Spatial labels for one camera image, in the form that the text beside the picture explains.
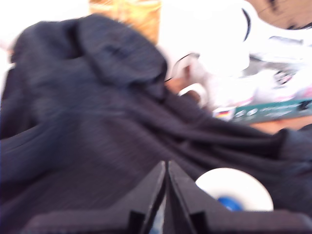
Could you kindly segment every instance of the clothing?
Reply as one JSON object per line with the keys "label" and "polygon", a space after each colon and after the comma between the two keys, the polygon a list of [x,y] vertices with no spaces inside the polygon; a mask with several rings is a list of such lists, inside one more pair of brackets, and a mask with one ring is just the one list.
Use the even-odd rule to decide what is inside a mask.
{"label": "clothing", "polygon": [[274,209],[312,217],[311,125],[271,136],[212,118],[164,87],[166,61],[148,40],[102,16],[40,22],[14,51],[1,101],[1,233],[39,214],[113,211],[161,160],[193,180],[245,171]]}

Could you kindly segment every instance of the blue center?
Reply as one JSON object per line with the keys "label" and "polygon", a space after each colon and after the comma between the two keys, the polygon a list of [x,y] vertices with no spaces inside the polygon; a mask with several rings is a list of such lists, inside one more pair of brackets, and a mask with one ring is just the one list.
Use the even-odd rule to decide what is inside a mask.
{"label": "blue center", "polygon": [[243,206],[229,196],[221,196],[218,199],[219,202],[221,202],[222,205],[224,205],[226,208],[228,208],[230,211],[242,211]]}

